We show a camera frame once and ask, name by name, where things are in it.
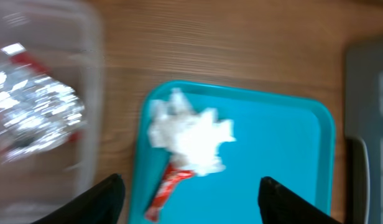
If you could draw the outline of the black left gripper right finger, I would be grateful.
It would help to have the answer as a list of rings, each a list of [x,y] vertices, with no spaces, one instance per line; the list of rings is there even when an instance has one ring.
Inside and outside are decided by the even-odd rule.
[[[257,203],[263,224],[341,224],[271,177],[261,178]]]

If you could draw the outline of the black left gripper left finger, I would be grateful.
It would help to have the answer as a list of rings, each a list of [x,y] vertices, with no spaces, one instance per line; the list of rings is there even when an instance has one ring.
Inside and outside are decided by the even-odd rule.
[[[32,224],[117,224],[125,196],[121,175],[112,174]]]

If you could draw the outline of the red sauce packet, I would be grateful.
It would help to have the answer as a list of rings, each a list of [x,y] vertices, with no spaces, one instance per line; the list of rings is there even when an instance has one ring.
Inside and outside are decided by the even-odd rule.
[[[160,211],[172,195],[176,186],[181,181],[190,179],[194,176],[195,173],[192,170],[176,169],[171,163],[169,163],[164,171],[158,190],[145,211],[145,219],[150,222],[158,222]]]

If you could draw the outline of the white tissue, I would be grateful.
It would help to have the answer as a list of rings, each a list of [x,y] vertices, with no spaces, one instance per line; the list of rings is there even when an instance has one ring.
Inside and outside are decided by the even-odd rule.
[[[225,170],[219,147],[236,140],[233,120],[218,119],[215,108],[196,112],[179,88],[172,89],[167,101],[153,100],[152,107],[149,141],[170,153],[171,165],[197,176]]]

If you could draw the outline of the silver foil wrapper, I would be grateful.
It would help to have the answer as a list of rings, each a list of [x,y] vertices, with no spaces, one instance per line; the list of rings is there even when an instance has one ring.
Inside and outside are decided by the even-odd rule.
[[[0,157],[15,161],[77,139],[85,106],[20,43],[0,49]]]

